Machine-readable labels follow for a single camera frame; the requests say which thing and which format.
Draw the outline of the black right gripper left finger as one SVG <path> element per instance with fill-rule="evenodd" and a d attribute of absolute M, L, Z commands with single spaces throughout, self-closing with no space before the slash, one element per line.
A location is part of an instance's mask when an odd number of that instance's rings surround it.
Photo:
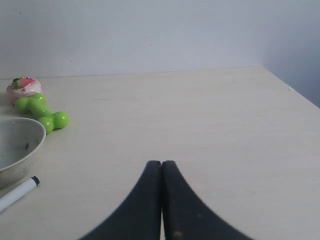
<path fill-rule="evenodd" d="M 119 207 L 83 240 L 159 240 L 162 164 L 151 160 Z"/>

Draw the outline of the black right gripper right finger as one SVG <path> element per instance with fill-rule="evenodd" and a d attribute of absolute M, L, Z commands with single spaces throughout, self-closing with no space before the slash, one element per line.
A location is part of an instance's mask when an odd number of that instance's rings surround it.
<path fill-rule="evenodd" d="M 162 163 L 162 216 L 167 240 L 251 239 L 215 214 L 172 160 Z"/>

